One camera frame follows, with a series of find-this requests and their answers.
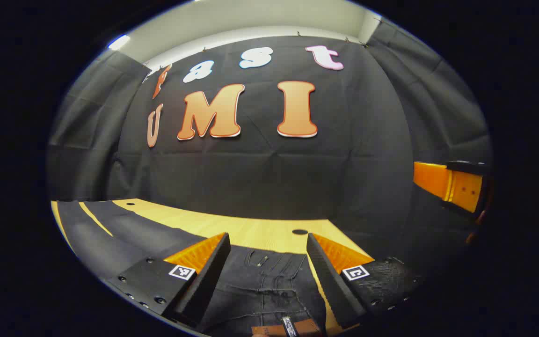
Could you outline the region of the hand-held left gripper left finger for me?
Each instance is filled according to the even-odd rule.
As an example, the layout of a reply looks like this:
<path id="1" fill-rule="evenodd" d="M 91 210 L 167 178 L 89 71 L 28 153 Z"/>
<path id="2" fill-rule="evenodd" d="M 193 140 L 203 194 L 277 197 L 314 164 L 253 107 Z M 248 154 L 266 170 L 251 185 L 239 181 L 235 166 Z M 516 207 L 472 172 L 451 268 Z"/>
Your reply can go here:
<path id="1" fill-rule="evenodd" d="M 140 260 L 107 282 L 156 315 L 195 328 L 230 251 L 229 234 L 219 233 L 166 258 Z"/>

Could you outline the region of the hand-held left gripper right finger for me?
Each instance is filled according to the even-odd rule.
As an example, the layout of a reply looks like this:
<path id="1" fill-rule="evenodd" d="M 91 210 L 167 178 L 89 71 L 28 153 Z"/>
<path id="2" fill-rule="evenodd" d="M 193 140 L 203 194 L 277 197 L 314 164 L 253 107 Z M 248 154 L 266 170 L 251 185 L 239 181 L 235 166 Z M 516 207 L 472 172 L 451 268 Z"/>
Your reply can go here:
<path id="1" fill-rule="evenodd" d="M 308 233 L 306 253 L 342 328 L 404 307 L 422 285 L 422 276 L 395 257 L 374 259 L 316 233 Z"/>

